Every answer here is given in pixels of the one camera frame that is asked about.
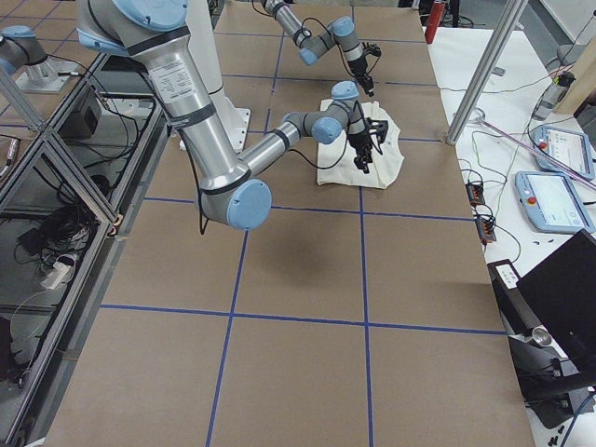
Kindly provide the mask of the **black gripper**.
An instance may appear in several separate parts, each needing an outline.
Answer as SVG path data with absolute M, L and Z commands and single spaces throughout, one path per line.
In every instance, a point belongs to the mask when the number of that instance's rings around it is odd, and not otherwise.
M 355 149 L 354 164 L 357 169 L 369 173 L 369 165 L 373 162 L 373 149 L 383 154 L 380 145 L 386 140 L 387 121 L 364 118 L 362 129 L 350 130 L 347 135 L 349 144 Z
M 371 77 L 367 57 L 374 56 L 379 59 L 382 56 L 382 50 L 376 44 L 368 42 L 359 43 L 356 47 L 348 51 L 348 67 L 352 76 L 362 87 L 369 97 L 373 97 L 374 85 Z

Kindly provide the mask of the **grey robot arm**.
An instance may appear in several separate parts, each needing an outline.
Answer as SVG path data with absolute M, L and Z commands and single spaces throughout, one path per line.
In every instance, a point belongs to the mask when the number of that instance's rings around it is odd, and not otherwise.
M 261 7 L 250 1 L 255 12 L 275 20 L 298 49 L 307 66 L 312 66 L 327 53 L 337 50 L 345 73 L 368 97 L 374 96 L 372 70 L 382 57 L 375 43 L 359 38 L 356 24 L 350 16 L 342 16 L 324 24 L 307 17 L 299 19 L 292 11 L 292 1 L 262 0 Z
M 302 138 L 330 144 L 341 134 L 355 149 L 354 164 L 367 172 L 373 152 L 384 141 L 388 125 L 365 116 L 359 93 L 373 94 L 367 58 L 381 49 L 360 41 L 354 21 L 343 16 L 312 35 L 285 1 L 264 1 L 265 14 L 281 25 L 299 49 L 303 62 L 341 49 L 350 80 L 332 88 L 323 111 L 294 112 L 251 148 L 237 153 L 189 50 L 186 1 L 79 1 L 77 32 L 82 46 L 131 58 L 151 80 L 169 124 L 181 135 L 193 162 L 201 219 L 239 230 L 261 225 L 272 206 L 268 185 L 258 174 L 289 152 Z

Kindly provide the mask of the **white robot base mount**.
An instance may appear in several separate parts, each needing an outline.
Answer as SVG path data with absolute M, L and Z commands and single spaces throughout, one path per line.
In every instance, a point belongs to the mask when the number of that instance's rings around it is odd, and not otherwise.
M 186 92 L 160 100 L 169 124 L 180 136 L 181 150 L 190 150 L 197 159 L 199 147 L 214 149 L 222 158 L 243 150 L 251 111 L 234 107 L 221 88 L 210 93 L 197 81 Z

